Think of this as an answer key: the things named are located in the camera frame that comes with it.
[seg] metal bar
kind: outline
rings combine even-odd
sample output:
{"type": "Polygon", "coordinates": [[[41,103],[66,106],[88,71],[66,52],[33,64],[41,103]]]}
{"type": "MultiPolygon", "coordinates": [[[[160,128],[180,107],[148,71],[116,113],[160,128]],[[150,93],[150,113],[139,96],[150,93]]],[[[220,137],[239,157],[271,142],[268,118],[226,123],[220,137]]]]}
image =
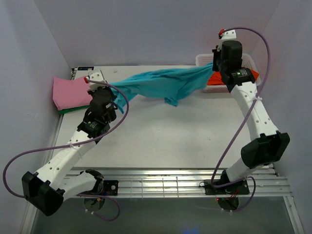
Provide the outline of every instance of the metal bar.
{"type": "MultiPolygon", "coordinates": [[[[74,168],[70,171],[68,175],[79,175],[81,171],[84,171],[88,168],[74,168]]],[[[213,169],[180,169],[180,170],[164,170],[164,169],[103,169],[103,168],[93,168],[105,176],[116,176],[116,175],[127,175],[127,176],[183,176],[183,175],[212,175],[213,169]]],[[[223,169],[217,171],[217,175],[221,175],[223,169]]],[[[275,175],[275,170],[273,168],[259,169],[253,173],[253,175],[275,175]]]]}
{"type": "Polygon", "coordinates": [[[285,205],[288,211],[289,218],[292,222],[294,233],[304,234],[304,230],[303,230],[296,206],[294,204],[293,197],[285,196],[284,201],[285,201],[285,205]]]}
{"type": "Polygon", "coordinates": [[[34,225],[35,217],[37,213],[37,208],[34,207],[30,202],[27,203],[26,212],[22,225],[20,227],[20,234],[29,234],[34,225]]]}
{"type": "MultiPolygon", "coordinates": [[[[79,171],[71,171],[68,177],[79,171]]],[[[119,181],[118,197],[208,197],[199,183],[211,179],[213,170],[100,170],[105,179],[119,181]]],[[[260,169],[253,173],[256,179],[255,196],[290,196],[291,190],[285,177],[276,176],[272,168],[260,169]]],[[[218,170],[216,179],[222,170],[218,170]]],[[[254,184],[247,180],[250,190],[254,184]]]]}

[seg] red cap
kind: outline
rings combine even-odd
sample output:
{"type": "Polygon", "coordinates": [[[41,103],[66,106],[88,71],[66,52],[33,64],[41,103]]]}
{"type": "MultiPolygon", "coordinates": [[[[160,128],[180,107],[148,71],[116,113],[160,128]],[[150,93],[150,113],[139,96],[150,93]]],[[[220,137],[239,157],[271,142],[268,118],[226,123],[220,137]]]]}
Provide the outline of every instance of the red cap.
{"type": "Polygon", "coordinates": [[[224,33],[224,31],[225,31],[225,29],[224,28],[222,28],[221,30],[220,30],[220,32],[219,32],[219,36],[221,36],[223,33],[224,33]]]}

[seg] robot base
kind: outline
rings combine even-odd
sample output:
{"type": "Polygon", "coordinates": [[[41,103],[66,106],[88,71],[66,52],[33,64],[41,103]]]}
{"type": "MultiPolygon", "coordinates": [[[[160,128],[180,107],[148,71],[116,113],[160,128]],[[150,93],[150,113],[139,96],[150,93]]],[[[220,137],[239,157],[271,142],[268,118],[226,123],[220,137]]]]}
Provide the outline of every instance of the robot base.
{"type": "Polygon", "coordinates": [[[205,188],[205,195],[232,195],[235,193],[237,193],[237,195],[248,195],[250,193],[246,180],[239,184],[234,184],[223,188],[212,187],[211,180],[209,179],[204,180],[203,183],[203,187],[205,188]]]}

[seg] teal cloth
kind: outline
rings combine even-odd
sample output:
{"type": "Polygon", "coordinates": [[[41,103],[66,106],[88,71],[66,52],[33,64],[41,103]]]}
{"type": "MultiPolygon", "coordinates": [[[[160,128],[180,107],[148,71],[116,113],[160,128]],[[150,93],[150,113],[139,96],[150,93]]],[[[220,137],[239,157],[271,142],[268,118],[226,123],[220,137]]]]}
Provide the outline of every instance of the teal cloth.
{"type": "MultiPolygon", "coordinates": [[[[213,73],[213,65],[209,63],[202,67],[145,72],[114,82],[112,85],[119,88],[129,101],[140,94],[148,98],[164,98],[166,103],[178,106],[180,99],[187,97],[194,90],[205,88],[213,73]]],[[[113,92],[117,95],[115,103],[123,113],[126,101],[116,90],[113,92]]]]}

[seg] pink towel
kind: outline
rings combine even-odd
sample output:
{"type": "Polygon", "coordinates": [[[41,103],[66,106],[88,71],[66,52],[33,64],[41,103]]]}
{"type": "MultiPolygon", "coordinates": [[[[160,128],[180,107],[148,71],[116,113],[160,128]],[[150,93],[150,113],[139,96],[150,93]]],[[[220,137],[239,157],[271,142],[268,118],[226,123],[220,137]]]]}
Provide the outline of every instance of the pink towel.
{"type": "Polygon", "coordinates": [[[90,104],[92,97],[87,93],[90,88],[83,78],[66,80],[54,77],[53,101],[59,111],[90,104]]]}

